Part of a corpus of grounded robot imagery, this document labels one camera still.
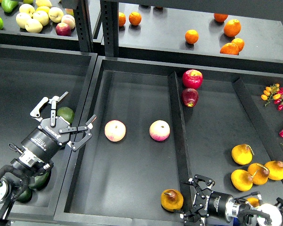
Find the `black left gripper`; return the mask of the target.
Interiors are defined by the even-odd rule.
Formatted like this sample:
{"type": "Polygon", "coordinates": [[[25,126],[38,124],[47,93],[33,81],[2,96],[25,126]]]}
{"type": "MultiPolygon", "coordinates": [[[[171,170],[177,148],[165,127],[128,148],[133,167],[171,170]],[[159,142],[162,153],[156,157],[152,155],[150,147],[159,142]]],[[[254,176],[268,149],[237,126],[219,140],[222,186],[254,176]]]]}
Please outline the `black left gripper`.
{"type": "Polygon", "coordinates": [[[41,101],[30,112],[30,116],[41,122],[22,142],[24,154],[27,154],[34,161],[48,162],[63,145],[67,143],[72,151],[78,151],[92,137],[91,130],[97,115],[93,115],[83,126],[69,127],[70,123],[62,117],[57,117],[57,105],[68,94],[68,91],[60,97],[43,97],[41,101]],[[41,111],[51,105],[50,118],[43,119],[41,111]],[[84,133],[79,141],[71,141],[70,135],[84,133]]]}

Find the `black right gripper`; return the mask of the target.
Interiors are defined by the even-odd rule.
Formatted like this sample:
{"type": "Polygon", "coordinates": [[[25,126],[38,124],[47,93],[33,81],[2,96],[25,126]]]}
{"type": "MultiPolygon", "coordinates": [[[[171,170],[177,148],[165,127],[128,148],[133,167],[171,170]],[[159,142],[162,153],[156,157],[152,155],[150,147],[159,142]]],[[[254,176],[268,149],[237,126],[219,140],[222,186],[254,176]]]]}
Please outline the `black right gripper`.
{"type": "Polygon", "coordinates": [[[215,185],[213,179],[199,174],[188,180],[188,185],[193,186],[197,193],[194,197],[194,207],[187,212],[179,211],[183,225],[204,226],[203,217],[231,218],[233,196],[216,191],[204,191],[199,182],[204,182],[209,189],[215,185]]]}

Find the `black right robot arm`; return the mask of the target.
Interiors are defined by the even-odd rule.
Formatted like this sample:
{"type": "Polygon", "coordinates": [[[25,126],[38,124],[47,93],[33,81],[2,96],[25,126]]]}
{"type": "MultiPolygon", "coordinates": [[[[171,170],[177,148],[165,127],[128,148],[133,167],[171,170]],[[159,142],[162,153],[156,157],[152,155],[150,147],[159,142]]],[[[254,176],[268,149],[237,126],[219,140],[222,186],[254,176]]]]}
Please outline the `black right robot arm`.
{"type": "Polygon", "coordinates": [[[187,210],[177,211],[185,226],[283,226],[283,199],[263,203],[259,192],[235,198],[213,191],[213,179],[196,174],[181,184],[195,194],[187,210]]]}

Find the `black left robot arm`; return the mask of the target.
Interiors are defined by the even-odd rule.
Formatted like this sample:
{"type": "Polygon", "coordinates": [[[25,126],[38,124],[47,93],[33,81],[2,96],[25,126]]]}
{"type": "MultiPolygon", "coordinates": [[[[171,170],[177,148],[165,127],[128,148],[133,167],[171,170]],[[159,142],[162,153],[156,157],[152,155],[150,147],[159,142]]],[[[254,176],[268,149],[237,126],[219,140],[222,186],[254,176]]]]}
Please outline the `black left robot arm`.
{"type": "Polygon", "coordinates": [[[32,178],[53,168],[51,159],[63,146],[67,145],[75,152],[91,139],[96,115],[77,127],[57,115],[57,105],[67,94],[44,97],[30,112],[30,116],[40,123],[38,127],[22,141],[21,147],[9,144],[19,157],[0,168],[0,226],[10,225],[8,216],[15,201],[29,189],[32,178]]]}

